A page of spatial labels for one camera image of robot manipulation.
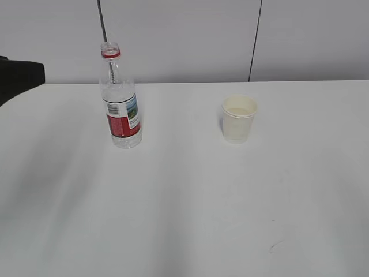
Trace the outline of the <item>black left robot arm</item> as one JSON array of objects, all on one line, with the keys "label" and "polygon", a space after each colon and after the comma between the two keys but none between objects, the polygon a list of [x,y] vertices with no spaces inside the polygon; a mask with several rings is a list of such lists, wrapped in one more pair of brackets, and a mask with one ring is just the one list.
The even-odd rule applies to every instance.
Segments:
[{"label": "black left robot arm", "polygon": [[16,61],[1,56],[1,106],[12,98],[43,85],[46,81],[44,65],[31,61]]}]

